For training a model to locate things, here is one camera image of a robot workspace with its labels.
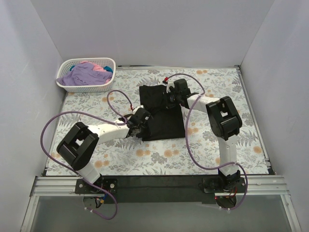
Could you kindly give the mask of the black t shirt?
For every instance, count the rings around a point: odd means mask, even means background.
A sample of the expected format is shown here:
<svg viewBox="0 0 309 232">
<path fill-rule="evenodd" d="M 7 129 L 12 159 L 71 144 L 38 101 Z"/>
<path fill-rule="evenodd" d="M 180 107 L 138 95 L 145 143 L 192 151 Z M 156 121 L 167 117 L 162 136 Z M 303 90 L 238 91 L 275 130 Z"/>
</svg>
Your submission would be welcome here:
<svg viewBox="0 0 309 232">
<path fill-rule="evenodd" d="M 166 108 L 164 95 L 166 87 L 140 86 L 140 104 L 151 114 L 147 120 L 148 128 L 142 136 L 143 141 L 177 139 L 185 137 L 182 110 L 179 105 Z"/>
</svg>

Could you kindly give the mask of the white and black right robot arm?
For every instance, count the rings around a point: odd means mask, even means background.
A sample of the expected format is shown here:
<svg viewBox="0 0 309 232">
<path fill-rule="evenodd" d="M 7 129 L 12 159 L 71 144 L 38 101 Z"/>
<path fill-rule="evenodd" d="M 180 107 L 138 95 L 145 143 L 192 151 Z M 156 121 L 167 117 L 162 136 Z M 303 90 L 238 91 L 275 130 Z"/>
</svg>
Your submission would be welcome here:
<svg viewBox="0 0 309 232">
<path fill-rule="evenodd" d="M 209 188 L 229 192 L 240 181 L 240 170 L 237 165 L 237 136 L 242 127 L 238 111 L 228 96 L 219 99 L 204 96 L 203 93 L 192 93 L 185 79 L 170 82 L 166 77 L 163 83 L 167 85 L 163 93 L 166 108 L 180 105 L 189 110 L 185 122 L 185 142 L 189 156 L 199 168 L 207 171 L 218 170 L 217 180 Z M 220 164 L 218 167 L 207 168 L 194 159 L 188 141 L 188 123 L 193 110 L 208 115 L 210 127 L 219 144 Z"/>
</svg>

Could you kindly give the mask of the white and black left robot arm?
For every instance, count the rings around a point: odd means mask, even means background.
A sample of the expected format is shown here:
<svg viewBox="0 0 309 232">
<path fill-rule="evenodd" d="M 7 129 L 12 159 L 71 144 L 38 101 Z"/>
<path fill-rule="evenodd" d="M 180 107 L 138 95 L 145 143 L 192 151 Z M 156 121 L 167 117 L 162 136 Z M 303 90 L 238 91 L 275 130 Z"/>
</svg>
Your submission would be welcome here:
<svg viewBox="0 0 309 232">
<path fill-rule="evenodd" d="M 147 121 L 151 114 L 143 107 L 133 111 L 127 122 L 115 122 L 87 126 L 77 122 L 57 146 L 57 152 L 86 182 L 87 189 L 98 193 L 103 187 L 103 177 L 91 162 L 97 145 L 128 137 L 141 138 L 147 129 Z"/>
</svg>

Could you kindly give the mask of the blue garment in basket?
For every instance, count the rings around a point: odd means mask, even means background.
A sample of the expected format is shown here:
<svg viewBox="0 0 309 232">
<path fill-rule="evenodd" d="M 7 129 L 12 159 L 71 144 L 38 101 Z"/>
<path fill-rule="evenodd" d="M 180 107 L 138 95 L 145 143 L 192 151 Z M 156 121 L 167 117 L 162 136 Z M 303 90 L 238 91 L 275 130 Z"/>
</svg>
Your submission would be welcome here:
<svg viewBox="0 0 309 232">
<path fill-rule="evenodd" d="M 103 69 L 106 70 L 107 72 L 113 73 L 113 69 L 109 66 L 105 66 Z"/>
</svg>

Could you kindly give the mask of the floral patterned table mat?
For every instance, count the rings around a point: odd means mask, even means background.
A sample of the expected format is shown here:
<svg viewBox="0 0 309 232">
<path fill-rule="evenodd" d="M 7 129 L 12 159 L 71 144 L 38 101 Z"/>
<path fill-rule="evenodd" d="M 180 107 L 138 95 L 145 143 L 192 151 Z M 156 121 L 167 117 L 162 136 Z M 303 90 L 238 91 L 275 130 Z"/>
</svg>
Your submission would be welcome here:
<svg viewBox="0 0 309 232">
<path fill-rule="evenodd" d="M 139 87 L 156 86 L 165 77 L 173 81 L 185 78 L 192 92 L 203 92 L 211 98 L 229 96 L 243 125 L 237 142 L 237 161 L 247 174 L 267 174 L 265 153 L 260 143 L 253 116 L 238 72 L 229 69 L 147 69 L 117 70 L 112 84 L 113 93 L 69 93 L 59 118 L 55 145 L 78 121 L 98 125 L 95 116 L 114 121 L 118 113 L 128 114 L 130 106 L 140 103 Z M 217 167 L 219 146 L 212 133 L 208 116 L 193 110 L 188 123 L 189 147 L 194 159 L 203 167 Z M 191 160 L 184 138 L 144 142 L 138 138 L 111 140 L 100 144 L 91 158 L 103 175 L 180 175 L 216 174 L 217 170 L 203 170 Z"/>
</svg>

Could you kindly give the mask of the white plastic laundry basket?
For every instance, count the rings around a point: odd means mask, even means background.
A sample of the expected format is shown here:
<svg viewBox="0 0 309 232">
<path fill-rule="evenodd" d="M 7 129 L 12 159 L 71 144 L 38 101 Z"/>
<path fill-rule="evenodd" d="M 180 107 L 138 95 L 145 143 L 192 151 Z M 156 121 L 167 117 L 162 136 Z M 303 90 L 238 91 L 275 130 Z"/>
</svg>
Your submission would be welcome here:
<svg viewBox="0 0 309 232">
<path fill-rule="evenodd" d="M 59 68 L 56 84 L 67 92 L 104 92 L 112 88 L 115 61 L 111 58 L 77 58 Z"/>
</svg>

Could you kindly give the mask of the pink garment in basket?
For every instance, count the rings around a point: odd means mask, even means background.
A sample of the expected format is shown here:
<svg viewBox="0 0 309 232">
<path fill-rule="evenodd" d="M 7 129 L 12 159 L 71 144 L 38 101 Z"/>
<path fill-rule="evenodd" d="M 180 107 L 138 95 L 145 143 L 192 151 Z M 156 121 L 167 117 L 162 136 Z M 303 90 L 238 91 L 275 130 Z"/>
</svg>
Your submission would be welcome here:
<svg viewBox="0 0 309 232">
<path fill-rule="evenodd" d="M 89 61 L 82 61 L 81 64 L 91 64 L 93 66 L 93 70 L 94 71 L 106 72 L 106 70 L 103 67 L 101 67 L 101 66 L 99 66 L 99 65 L 97 65 L 95 63 L 89 62 Z"/>
</svg>

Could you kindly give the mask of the purple t shirt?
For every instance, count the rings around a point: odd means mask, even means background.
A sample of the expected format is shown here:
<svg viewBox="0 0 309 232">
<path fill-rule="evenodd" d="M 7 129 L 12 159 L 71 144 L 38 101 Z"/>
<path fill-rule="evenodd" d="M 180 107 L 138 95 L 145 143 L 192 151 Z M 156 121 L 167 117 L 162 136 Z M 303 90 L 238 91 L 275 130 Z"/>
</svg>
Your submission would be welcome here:
<svg viewBox="0 0 309 232">
<path fill-rule="evenodd" d="M 57 82 L 63 86 L 97 86 L 104 85 L 111 81 L 113 73 L 97 72 L 91 64 L 78 63 L 74 65 Z"/>
</svg>

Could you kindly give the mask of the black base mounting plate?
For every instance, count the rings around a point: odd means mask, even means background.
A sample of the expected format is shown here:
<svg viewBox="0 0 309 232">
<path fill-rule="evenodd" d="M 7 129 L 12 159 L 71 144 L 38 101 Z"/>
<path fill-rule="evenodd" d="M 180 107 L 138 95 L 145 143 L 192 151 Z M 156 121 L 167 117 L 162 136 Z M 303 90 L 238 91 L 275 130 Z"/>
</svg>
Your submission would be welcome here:
<svg viewBox="0 0 309 232">
<path fill-rule="evenodd" d="M 95 185 L 110 192 L 118 203 L 200 202 L 215 204 L 220 189 L 217 175 L 103 176 Z"/>
</svg>

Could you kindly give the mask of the aluminium frame rail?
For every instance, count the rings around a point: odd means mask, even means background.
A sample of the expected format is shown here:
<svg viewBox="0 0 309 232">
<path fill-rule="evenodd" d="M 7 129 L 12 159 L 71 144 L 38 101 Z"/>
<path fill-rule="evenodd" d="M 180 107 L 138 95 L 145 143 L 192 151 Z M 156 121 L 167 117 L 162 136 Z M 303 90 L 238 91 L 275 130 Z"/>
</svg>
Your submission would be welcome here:
<svg viewBox="0 0 309 232">
<path fill-rule="evenodd" d="M 78 196 L 75 193 L 78 177 L 37 177 L 31 190 L 31 196 Z M 290 192 L 282 175 L 250 175 L 248 177 L 248 195 L 289 195 Z"/>
</svg>

